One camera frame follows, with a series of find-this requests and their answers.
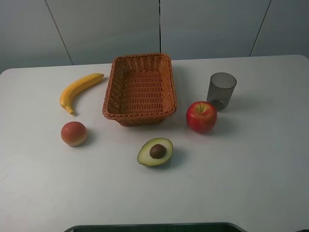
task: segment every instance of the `avocado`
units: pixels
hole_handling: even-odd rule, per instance
[[[156,138],[149,140],[137,155],[138,163],[146,166],[157,166],[165,163],[173,154],[173,143],[169,139]]]

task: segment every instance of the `red apple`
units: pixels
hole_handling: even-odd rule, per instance
[[[217,110],[209,102],[197,101],[188,108],[186,119],[192,130],[198,133],[206,133],[216,123]]]
[[[87,140],[87,129],[80,122],[68,122],[61,130],[61,138],[69,146],[79,146]]]

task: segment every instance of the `wicker basket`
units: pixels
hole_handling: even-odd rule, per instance
[[[114,60],[103,105],[107,119],[123,126],[155,124],[176,109],[168,55],[129,55]]]

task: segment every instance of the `yellow banana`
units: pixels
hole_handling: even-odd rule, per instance
[[[74,110],[72,108],[72,102],[74,98],[85,89],[101,82],[103,77],[104,74],[93,73],[70,84],[61,94],[61,107],[73,115]]]

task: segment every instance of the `avocado half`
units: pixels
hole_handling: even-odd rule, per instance
[[[166,149],[165,155],[160,159],[154,159],[150,156],[150,149],[156,145],[160,144]],[[146,166],[157,166],[168,161],[173,154],[173,143],[169,139],[165,138],[156,138],[149,140],[144,146],[141,148],[139,154],[137,155],[138,163]]]

